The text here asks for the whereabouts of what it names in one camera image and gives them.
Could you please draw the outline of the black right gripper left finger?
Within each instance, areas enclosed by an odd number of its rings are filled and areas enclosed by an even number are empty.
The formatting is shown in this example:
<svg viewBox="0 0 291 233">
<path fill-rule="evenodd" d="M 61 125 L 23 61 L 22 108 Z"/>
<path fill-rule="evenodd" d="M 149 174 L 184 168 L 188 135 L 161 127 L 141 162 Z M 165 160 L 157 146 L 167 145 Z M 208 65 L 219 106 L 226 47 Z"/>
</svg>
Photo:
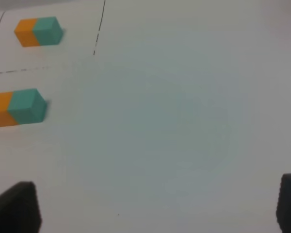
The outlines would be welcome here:
<svg viewBox="0 0 291 233">
<path fill-rule="evenodd" d="M 0 233 L 38 233 L 41 225 L 33 182 L 18 182 L 0 194 Z"/>
</svg>

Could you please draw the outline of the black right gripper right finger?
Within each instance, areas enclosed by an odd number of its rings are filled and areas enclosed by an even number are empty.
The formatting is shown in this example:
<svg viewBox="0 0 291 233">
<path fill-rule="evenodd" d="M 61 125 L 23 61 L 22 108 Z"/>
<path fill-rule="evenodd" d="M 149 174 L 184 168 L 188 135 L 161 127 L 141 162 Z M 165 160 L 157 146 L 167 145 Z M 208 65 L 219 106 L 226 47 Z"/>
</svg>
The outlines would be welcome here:
<svg viewBox="0 0 291 233">
<path fill-rule="evenodd" d="M 291 233 L 291 173 L 281 178 L 276 219 L 283 233 Z"/>
</svg>

